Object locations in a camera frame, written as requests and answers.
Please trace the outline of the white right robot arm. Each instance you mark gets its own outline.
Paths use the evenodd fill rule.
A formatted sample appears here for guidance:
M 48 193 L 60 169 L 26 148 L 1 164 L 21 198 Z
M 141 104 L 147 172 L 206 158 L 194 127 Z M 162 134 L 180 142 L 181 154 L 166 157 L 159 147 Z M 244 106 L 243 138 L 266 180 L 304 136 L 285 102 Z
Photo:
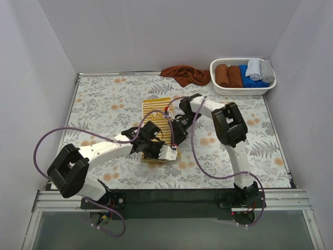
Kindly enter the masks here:
M 248 127 L 238 106 L 231 102 L 221 104 L 207 100 L 205 96 L 194 94 L 181 98 L 179 108 L 182 115 L 172 121 L 172 132 L 175 144 L 181 144 L 190 135 L 191 149 L 199 169 L 209 178 L 216 180 L 234 179 L 235 202 L 241 207 L 254 203 L 259 193 L 259 181 L 250 173 L 246 151 Z M 200 165 L 194 148 L 195 122 L 205 116 L 213 121 L 215 134 L 225 146 L 233 168 L 233 174 L 215 177 L 206 172 Z

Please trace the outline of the yellow striped towel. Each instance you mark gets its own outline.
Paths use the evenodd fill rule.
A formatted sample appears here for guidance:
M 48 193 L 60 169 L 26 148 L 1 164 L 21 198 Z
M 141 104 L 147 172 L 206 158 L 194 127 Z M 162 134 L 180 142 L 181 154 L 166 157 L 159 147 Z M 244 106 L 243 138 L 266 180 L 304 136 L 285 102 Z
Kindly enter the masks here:
M 150 111 L 152 110 L 159 110 L 164 112 L 164 109 L 167 105 L 171 102 L 170 97 L 158 98 L 158 99 L 147 99 L 142 101 L 142 118 L 144 118 Z M 173 113 L 173 104 L 168 107 L 168 115 L 170 120 L 174 118 Z M 155 125 L 157 125 L 161 132 L 157 135 L 157 138 L 167 143 L 168 146 L 171 145 L 171 128 L 166 117 L 160 112 L 153 112 L 144 120 L 141 125 L 143 127 L 148 121 L 152 121 Z M 177 149 L 177 157 L 176 160 L 181 158 L 181 153 L 179 149 Z M 141 153 L 141 160 L 142 162 L 162 162 L 162 160 L 152 159 L 144 156 L 144 153 Z

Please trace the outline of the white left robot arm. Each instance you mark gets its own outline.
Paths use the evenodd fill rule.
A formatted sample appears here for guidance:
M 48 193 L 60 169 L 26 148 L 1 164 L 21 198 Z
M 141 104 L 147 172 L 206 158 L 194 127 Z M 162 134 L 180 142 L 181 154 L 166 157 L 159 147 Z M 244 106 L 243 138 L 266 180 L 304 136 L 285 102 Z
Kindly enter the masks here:
M 89 146 L 62 148 L 47 175 L 64 198 L 74 195 L 88 197 L 99 208 L 111 202 L 111 191 L 101 180 L 87 173 L 114 158 L 142 152 L 146 158 L 166 160 L 168 145 L 157 138 L 160 128 L 152 122 L 132 127 L 118 134 L 115 142 L 103 141 Z

